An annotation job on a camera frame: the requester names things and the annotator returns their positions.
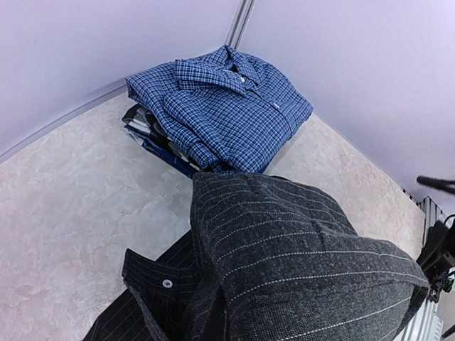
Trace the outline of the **black pinstriped long sleeve shirt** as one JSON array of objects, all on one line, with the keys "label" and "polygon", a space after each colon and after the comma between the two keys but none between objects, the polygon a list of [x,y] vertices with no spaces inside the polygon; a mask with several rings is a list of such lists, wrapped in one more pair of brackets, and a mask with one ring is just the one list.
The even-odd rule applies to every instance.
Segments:
[{"label": "black pinstriped long sleeve shirt", "polygon": [[284,178],[197,173],[190,224],[155,261],[126,251],[88,340],[393,340],[429,291],[406,252]]}]

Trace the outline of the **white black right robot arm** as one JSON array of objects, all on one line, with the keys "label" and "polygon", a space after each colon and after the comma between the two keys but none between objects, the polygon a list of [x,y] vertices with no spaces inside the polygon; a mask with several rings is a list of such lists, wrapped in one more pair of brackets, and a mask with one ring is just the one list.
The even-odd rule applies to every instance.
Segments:
[{"label": "white black right robot arm", "polygon": [[417,258],[429,281],[429,300],[437,303],[441,293],[454,285],[454,215],[445,215],[426,197],[419,206],[425,213],[424,245]]}]

